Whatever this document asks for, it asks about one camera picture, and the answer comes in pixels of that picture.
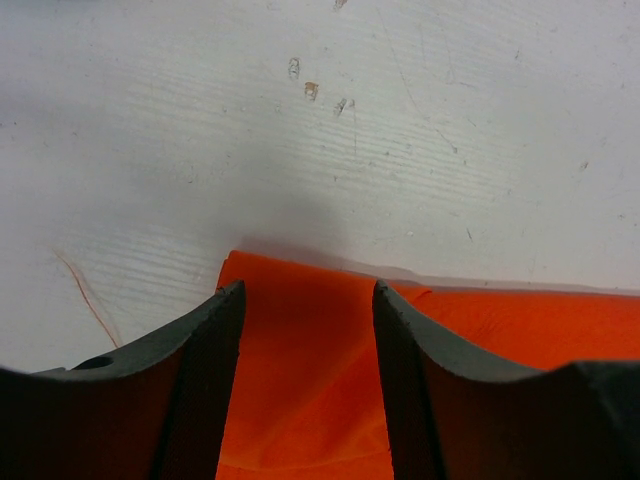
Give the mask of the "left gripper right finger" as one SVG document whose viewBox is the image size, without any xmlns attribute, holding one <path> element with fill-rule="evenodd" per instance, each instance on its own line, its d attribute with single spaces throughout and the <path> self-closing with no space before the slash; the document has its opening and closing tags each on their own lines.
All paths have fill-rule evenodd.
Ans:
<svg viewBox="0 0 640 480">
<path fill-rule="evenodd" d="M 639 365 L 522 365 L 421 314 L 385 282 L 372 297 L 398 479 L 635 479 Z"/>
</svg>

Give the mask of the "orange t shirt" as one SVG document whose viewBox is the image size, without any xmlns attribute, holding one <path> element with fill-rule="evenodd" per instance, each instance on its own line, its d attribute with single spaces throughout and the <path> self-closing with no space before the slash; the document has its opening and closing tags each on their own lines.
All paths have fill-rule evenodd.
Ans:
<svg viewBox="0 0 640 480">
<path fill-rule="evenodd" d="M 378 281 L 240 251 L 219 284 L 235 280 L 247 307 L 218 477 L 398 479 L 373 328 Z M 639 365 L 635 297 L 391 287 L 421 314 L 525 366 Z"/>
</svg>

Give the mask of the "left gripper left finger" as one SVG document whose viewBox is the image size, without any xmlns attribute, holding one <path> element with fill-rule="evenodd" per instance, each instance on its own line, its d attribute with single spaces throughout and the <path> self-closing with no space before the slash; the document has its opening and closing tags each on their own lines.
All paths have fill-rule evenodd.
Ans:
<svg viewBox="0 0 640 480">
<path fill-rule="evenodd" d="M 78 366 L 1 372 L 5 479 L 212 479 L 243 331 L 242 282 Z"/>
</svg>

